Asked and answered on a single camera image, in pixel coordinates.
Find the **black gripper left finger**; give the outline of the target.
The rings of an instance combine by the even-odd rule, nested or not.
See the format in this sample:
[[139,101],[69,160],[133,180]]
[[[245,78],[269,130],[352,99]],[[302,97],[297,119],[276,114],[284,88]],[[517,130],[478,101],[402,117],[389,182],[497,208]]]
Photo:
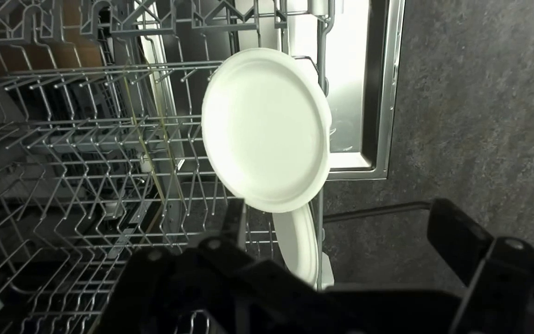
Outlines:
[[243,205],[222,229],[172,253],[133,253],[96,334],[449,334],[460,299],[438,290],[315,290],[237,245]]

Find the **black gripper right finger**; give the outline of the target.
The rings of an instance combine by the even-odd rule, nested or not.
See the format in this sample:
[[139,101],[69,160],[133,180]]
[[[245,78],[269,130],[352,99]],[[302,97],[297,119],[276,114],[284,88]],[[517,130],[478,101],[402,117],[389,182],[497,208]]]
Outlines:
[[491,236],[452,201],[430,205],[426,238],[465,286],[450,334],[534,334],[534,247]]

